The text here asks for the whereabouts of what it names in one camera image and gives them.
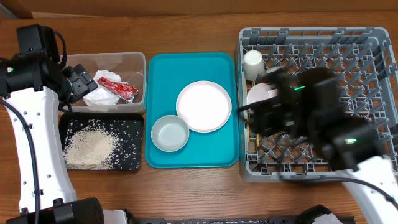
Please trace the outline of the white tissue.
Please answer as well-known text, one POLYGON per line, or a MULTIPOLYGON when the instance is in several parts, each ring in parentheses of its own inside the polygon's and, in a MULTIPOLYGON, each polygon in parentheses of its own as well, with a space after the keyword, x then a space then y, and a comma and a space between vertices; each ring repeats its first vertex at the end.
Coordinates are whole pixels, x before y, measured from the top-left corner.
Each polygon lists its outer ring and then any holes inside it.
MULTIPOLYGON (((112 82, 120 82, 121 77, 118 74, 115 74, 114 72, 110 72, 107 70, 98 70, 94 76, 94 81, 97 83, 97 81, 101 78, 104 77, 112 82)), ((90 92, 86 96, 83 97, 83 101, 88 105, 88 106, 94 106, 94 105, 115 105, 119 101, 120 97, 105 87, 101 86, 98 84, 97 89, 94 91, 90 92)))

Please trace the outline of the pink shallow bowl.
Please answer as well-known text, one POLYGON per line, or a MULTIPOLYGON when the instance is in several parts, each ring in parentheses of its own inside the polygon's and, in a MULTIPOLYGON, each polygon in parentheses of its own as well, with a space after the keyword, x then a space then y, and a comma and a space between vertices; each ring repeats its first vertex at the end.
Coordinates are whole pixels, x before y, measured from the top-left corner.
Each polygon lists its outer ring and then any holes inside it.
POLYGON ((250 105, 252 103, 267 100, 277 96, 277 88, 274 85, 269 85, 266 83, 259 83, 254 85, 247 93, 246 104, 250 105))

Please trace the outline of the red snack wrapper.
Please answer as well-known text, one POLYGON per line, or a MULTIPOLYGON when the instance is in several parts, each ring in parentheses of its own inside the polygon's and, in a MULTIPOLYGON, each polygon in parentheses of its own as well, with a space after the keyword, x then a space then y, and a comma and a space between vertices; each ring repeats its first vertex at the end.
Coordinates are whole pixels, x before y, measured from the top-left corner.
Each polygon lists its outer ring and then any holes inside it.
POLYGON ((139 91, 136 87, 129 85, 128 82, 113 82, 105 77, 99 78, 97 82, 126 103, 132 103, 139 91))

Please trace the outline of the white cup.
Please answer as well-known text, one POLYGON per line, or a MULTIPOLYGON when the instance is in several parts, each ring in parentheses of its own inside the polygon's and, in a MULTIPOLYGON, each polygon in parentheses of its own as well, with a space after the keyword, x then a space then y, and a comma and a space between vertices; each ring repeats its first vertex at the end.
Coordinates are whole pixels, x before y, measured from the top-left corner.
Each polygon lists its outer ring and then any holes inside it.
POLYGON ((245 79, 255 81, 260 73, 265 71, 262 54, 257 50, 250 50, 244 55, 243 70, 245 79))

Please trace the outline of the grey bowl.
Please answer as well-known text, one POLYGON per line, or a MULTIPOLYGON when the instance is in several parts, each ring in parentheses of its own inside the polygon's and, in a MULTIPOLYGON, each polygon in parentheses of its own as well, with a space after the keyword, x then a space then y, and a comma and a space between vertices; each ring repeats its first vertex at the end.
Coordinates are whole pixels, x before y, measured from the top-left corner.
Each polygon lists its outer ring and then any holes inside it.
POLYGON ((151 129, 154 145, 164 152, 175 152, 188 142, 190 130, 186 122, 175 115, 159 118, 151 129))

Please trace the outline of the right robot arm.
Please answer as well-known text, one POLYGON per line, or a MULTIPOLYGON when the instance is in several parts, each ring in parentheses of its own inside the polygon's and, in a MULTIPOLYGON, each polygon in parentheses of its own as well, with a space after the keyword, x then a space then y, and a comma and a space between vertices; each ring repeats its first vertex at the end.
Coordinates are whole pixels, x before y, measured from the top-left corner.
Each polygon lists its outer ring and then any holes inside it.
POLYGON ((298 75, 297 86, 278 68, 262 77, 275 96, 246 103, 248 125, 264 137, 277 133, 305 138, 315 154, 327 161, 335 176, 279 179, 295 184, 341 182, 351 193, 368 223, 397 223, 397 180, 384 155, 377 130, 362 117, 344 114, 338 77, 326 67, 298 75))

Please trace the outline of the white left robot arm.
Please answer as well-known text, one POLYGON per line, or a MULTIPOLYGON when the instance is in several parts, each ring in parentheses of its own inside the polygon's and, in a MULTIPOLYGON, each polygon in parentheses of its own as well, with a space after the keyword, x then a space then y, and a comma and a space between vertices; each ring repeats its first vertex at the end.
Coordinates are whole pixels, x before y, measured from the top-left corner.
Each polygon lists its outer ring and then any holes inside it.
POLYGON ((21 176, 20 215, 7 222, 134 223, 129 210, 76 197, 58 131, 58 104, 75 91, 64 66, 42 52, 1 62, 1 104, 12 121, 21 176))

